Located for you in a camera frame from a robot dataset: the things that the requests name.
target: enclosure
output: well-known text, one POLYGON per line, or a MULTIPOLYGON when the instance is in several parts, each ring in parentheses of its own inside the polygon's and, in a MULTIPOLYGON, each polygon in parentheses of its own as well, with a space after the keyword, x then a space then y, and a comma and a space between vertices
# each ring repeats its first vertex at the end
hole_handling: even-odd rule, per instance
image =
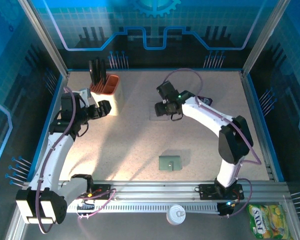
MULTIPOLYGON (((179 68, 198 74, 169 76, 180 93, 200 90, 212 108, 246 119, 262 163, 238 174, 252 182, 249 202, 282 205, 300 239, 300 0, 0 1, 0 239, 255 239, 246 210, 230 219, 194 210, 217 204, 194 189, 213 183, 222 158, 207 126, 156 116, 156 88, 179 68), (75 140, 59 185, 88 174, 117 192, 88 220, 70 204, 64 222, 43 235, 25 224, 16 194, 42 161, 64 87, 92 89, 89 60, 96 58, 119 80, 108 80, 95 99, 115 91, 121 99, 75 140), (179 156, 180 169, 162 171, 170 166, 162 156, 179 156), (163 214, 171 204, 187 211, 178 227, 163 214)), ((246 159, 254 160, 251 152, 246 159)), ((249 185, 239 183, 248 196, 249 185)))

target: glass panel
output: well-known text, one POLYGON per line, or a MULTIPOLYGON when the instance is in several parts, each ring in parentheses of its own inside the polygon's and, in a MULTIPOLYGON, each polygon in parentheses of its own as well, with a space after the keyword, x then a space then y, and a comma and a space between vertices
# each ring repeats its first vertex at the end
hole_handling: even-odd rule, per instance
POLYGON ((242 68, 276 0, 34 0, 70 69, 242 68))
POLYGON ((59 75, 18 1, 0 1, 0 239, 29 171, 12 157, 32 162, 59 75))
POLYGON ((300 192, 300 0, 291 0, 250 75, 284 180, 300 192))

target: speckled work surface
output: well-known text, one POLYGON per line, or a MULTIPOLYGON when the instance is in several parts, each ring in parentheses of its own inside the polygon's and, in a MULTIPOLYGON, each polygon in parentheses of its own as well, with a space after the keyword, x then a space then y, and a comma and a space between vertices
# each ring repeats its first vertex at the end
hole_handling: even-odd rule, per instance
MULTIPOLYGON (((158 120, 154 104, 161 101, 156 87, 168 71, 113 72, 122 81, 125 104, 119 116, 106 116, 89 122, 89 131, 77 138, 70 149, 60 180, 74 174, 91 174, 94 180, 116 181, 203 181, 219 173, 221 157, 218 138, 197 121, 158 120), (180 155, 182 170, 159 171, 160 155, 180 155)), ((269 180, 256 131, 238 72, 199 73, 204 86, 200 95, 213 99, 212 107, 246 118, 254 149, 262 166, 245 164, 239 177, 269 180)), ((192 72, 178 72, 169 80, 182 92, 196 93, 200 86, 192 72)), ((68 86, 78 91, 89 87, 89 72, 72 72, 68 86)), ((253 160, 251 153, 246 159, 253 160)))

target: yellow snack bag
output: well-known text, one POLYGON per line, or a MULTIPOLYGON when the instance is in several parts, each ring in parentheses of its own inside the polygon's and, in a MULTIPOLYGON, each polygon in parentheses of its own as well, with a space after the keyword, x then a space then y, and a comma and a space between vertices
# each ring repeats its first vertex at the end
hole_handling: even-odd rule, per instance
POLYGON ((257 239, 293 240, 281 205, 249 204, 250 229, 257 239))

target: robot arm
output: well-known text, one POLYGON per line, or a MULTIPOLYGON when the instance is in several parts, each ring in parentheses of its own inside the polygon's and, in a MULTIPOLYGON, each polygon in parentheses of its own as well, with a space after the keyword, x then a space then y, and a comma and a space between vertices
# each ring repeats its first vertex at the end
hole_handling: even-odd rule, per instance
POLYGON ((235 129, 225 122, 224 119, 233 122, 242 131, 249 143, 253 146, 253 141, 246 120, 242 116, 232 117, 208 105, 202 101, 196 102, 194 94, 183 91, 179 93, 169 81, 166 81, 157 88, 157 91, 163 98, 163 102, 155 105, 156 115, 171 115, 171 120, 175 114, 190 117, 197 120, 202 125, 213 131, 219 138, 218 151, 222 158, 219 174, 214 185, 218 195, 222 198, 226 196, 237 183, 236 174, 240 168, 241 161, 249 153, 249 148, 235 131, 235 129))
POLYGON ((61 110, 55 116, 49 126, 48 144, 39 162, 32 181, 27 189, 21 189, 17 192, 16 203, 20 209, 23 220, 26 223, 38 223, 35 210, 36 191, 40 191, 40 215, 44 224, 62 223, 67 213, 68 205, 82 193, 90 191, 93 180, 90 175, 78 174, 72 176, 71 180, 59 189, 59 177, 66 156, 79 136, 82 125, 87 125, 88 121, 105 117, 111 110, 109 101, 98 102, 96 105, 89 105, 88 98, 91 97, 89 89, 73 92, 75 99, 75 117, 70 130, 60 140, 55 149, 53 149, 44 168, 41 179, 41 187, 38 189, 40 172, 43 168, 44 159, 52 148, 53 144, 63 134, 70 124, 73 114, 73 101, 69 93, 61 97, 61 110))

